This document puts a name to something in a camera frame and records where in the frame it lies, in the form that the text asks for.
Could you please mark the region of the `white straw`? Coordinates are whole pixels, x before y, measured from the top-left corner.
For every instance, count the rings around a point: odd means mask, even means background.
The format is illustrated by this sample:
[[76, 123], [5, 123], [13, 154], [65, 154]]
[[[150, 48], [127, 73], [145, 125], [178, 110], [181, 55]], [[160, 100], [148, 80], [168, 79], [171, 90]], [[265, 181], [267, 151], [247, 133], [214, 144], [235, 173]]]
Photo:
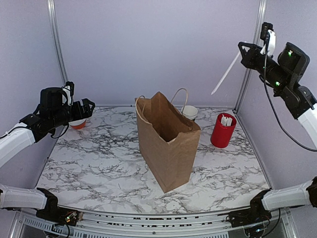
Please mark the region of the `white straw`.
[[227, 68], [227, 70], [225, 71], [225, 73], [223, 74], [223, 76], [221, 77], [221, 79], [219, 80], [219, 82], [217, 83], [217, 85], [215, 86], [215, 88], [212, 90], [211, 95], [215, 94], [216, 91], [218, 90], [218, 88], [221, 86], [221, 84], [224, 82], [225, 78], [227, 77], [227, 75], [229, 74], [229, 72], [231, 71], [231, 69], [233, 68], [234, 64], [236, 63], [236, 61], [238, 60], [239, 56], [241, 55], [240, 51], [237, 53], [237, 55], [235, 56], [235, 58], [233, 59], [233, 61], [231, 62], [231, 64], [229, 65], [229, 67]]

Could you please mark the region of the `brown paper bag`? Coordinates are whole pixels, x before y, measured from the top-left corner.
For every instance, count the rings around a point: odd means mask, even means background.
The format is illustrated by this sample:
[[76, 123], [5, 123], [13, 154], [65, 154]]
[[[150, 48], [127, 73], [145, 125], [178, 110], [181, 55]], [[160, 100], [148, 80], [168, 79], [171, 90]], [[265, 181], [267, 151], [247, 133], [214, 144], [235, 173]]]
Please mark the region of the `brown paper bag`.
[[190, 179], [201, 128], [161, 92], [135, 99], [139, 150], [162, 191], [167, 193]]

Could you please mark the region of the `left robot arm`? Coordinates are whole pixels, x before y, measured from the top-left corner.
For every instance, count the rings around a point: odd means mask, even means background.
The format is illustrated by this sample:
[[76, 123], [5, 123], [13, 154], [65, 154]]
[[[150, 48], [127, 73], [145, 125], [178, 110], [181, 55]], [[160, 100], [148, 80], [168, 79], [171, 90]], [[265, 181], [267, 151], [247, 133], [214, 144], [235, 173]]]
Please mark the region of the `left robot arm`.
[[[37, 143], [47, 134], [70, 122], [87, 119], [92, 116], [95, 103], [83, 99], [69, 105], [65, 103], [53, 112], [50, 118], [39, 114], [29, 114], [20, 120], [13, 129], [0, 138], [0, 164], [5, 165], [23, 149]], [[30, 208], [36, 210], [36, 216], [57, 224], [75, 226], [80, 212], [58, 205], [58, 198], [45, 188], [25, 189], [7, 185], [0, 186], [0, 207], [6, 210]]]

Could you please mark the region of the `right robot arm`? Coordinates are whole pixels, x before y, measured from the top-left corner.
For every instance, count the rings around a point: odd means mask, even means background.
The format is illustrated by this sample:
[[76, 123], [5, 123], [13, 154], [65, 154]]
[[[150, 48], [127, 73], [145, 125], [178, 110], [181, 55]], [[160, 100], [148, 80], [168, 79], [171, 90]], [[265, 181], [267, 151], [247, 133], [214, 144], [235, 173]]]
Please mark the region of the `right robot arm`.
[[[317, 141], [317, 100], [311, 91], [300, 85], [310, 58], [300, 48], [288, 42], [274, 61], [267, 46], [239, 42], [244, 67], [257, 71], [265, 86], [273, 88], [274, 96], [280, 97], [290, 114], [306, 130], [311, 140]], [[317, 179], [300, 185], [258, 193], [250, 201], [248, 209], [230, 212], [227, 220], [233, 227], [262, 222], [272, 217], [271, 212], [285, 207], [317, 205]]]

